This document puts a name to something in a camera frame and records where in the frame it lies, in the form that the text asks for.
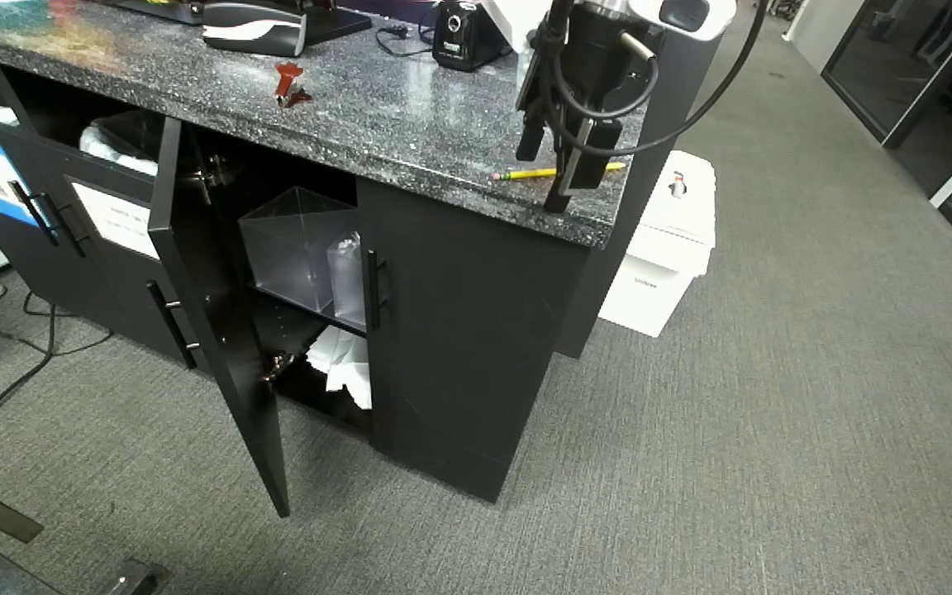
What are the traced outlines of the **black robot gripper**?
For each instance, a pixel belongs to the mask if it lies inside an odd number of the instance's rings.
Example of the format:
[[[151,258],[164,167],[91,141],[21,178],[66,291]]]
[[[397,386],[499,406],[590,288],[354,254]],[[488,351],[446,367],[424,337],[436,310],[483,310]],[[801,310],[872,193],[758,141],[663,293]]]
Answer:
[[[546,209],[566,211],[573,188],[587,184],[590,154],[617,154],[622,119],[659,86],[654,27],[600,0],[552,0],[528,45],[516,159],[533,161],[546,129],[555,132]]]

